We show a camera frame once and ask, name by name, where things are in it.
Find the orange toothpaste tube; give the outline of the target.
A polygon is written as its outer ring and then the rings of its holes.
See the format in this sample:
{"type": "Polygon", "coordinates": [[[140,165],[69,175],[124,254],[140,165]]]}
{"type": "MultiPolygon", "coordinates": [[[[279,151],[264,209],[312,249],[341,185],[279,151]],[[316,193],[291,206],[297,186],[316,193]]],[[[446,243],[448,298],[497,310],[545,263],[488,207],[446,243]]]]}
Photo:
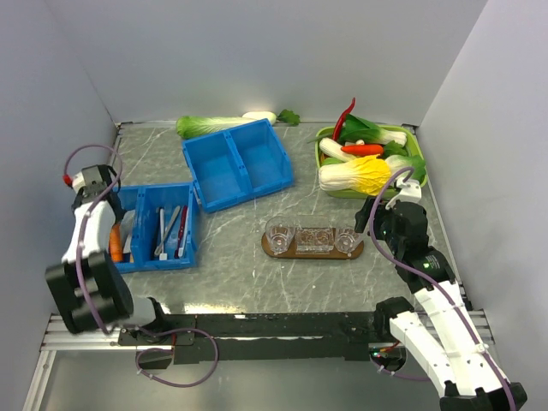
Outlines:
{"type": "Polygon", "coordinates": [[[115,224],[110,230],[109,251],[115,263],[123,262],[123,247],[120,234],[120,224],[115,224]]]}

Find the clear plastic tray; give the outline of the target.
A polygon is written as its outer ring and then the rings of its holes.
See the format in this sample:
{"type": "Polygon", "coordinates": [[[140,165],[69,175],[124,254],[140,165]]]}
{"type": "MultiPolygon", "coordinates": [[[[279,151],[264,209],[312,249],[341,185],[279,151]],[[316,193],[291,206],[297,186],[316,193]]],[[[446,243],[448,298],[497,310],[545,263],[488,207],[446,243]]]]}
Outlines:
{"type": "Polygon", "coordinates": [[[331,220],[322,216],[299,216],[295,223],[297,254],[329,254],[334,248],[331,220]]]}

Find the clear faceted plastic cup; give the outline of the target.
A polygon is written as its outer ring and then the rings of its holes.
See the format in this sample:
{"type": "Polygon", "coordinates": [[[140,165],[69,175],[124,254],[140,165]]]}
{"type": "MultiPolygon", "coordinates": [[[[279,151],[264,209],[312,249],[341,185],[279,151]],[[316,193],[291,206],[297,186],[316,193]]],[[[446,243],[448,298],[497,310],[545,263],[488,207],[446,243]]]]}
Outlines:
{"type": "Polygon", "coordinates": [[[289,250],[289,246],[295,237],[295,230],[296,222],[293,217],[277,216],[266,223],[266,240],[275,255],[289,250]]]}

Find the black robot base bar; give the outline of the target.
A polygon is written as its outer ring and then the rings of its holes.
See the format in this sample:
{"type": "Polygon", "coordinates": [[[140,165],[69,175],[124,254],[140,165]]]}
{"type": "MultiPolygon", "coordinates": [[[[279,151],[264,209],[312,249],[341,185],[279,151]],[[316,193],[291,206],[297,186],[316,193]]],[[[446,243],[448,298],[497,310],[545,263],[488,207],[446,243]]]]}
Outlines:
{"type": "Polygon", "coordinates": [[[165,314],[120,346],[166,349],[176,365],[202,361],[342,358],[368,361],[396,339],[372,312],[165,314]]]}

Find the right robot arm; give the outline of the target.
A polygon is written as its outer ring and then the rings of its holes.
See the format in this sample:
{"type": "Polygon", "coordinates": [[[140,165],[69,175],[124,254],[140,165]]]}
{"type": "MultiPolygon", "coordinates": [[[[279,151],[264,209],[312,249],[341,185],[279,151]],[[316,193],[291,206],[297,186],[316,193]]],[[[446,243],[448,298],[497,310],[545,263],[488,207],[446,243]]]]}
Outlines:
{"type": "Polygon", "coordinates": [[[507,379],[489,353],[462,299],[448,260],[429,243],[426,210],[418,204],[368,198],[355,215],[355,231],[367,233],[396,266],[434,330],[429,331],[403,297],[376,306],[374,331],[403,343],[439,395],[442,410],[519,410],[527,393],[507,379]]]}

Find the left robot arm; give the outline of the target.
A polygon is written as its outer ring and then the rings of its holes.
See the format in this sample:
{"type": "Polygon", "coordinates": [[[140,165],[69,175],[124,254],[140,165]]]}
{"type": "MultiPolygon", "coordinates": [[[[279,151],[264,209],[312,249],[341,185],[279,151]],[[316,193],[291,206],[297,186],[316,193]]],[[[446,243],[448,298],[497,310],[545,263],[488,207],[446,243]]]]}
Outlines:
{"type": "Polygon", "coordinates": [[[163,308],[152,297],[131,295],[109,253],[111,229],[125,214],[114,191],[118,184],[107,164],[86,167],[72,178],[74,232],[61,263],[46,269],[45,280],[70,333],[139,327],[141,337],[158,344],[170,331],[163,308]]]}

